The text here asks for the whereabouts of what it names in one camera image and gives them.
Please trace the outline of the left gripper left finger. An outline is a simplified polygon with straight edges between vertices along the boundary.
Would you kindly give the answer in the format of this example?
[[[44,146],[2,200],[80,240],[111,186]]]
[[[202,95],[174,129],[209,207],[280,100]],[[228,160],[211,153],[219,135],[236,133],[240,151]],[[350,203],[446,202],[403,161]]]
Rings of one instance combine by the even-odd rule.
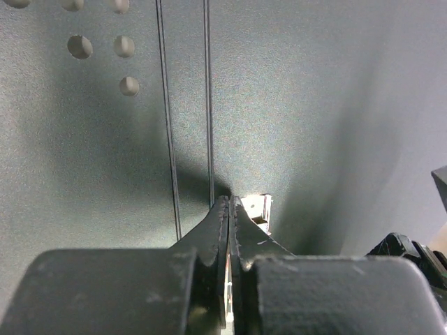
[[[179,253],[194,248],[205,266],[224,267],[228,242],[228,217],[229,198],[220,196],[205,218],[169,250]]]

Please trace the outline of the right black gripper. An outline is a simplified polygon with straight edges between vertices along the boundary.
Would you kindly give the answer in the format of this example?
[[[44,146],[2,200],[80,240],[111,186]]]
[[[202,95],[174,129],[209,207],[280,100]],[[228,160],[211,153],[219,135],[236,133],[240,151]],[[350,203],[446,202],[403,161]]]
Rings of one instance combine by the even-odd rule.
[[[446,289],[446,256],[406,235],[391,232],[367,256],[394,256],[412,261],[423,272],[431,286]]]

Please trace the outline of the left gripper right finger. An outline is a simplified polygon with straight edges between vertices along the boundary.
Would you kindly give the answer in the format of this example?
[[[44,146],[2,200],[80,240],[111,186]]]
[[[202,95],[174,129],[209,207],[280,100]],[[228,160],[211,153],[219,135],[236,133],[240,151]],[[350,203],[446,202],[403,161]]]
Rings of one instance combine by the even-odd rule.
[[[230,199],[230,263],[233,271],[274,271],[297,256],[262,231],[239,197]]]

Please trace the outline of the white folder black inside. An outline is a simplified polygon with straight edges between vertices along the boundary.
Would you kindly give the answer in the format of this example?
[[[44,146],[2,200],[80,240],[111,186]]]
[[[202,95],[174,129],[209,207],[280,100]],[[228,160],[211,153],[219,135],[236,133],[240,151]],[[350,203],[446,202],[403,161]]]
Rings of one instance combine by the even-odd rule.
[[[296,254],[446,222],[445,1],[2,1],[1,307],[56,248],[166,248],[210,193]]]

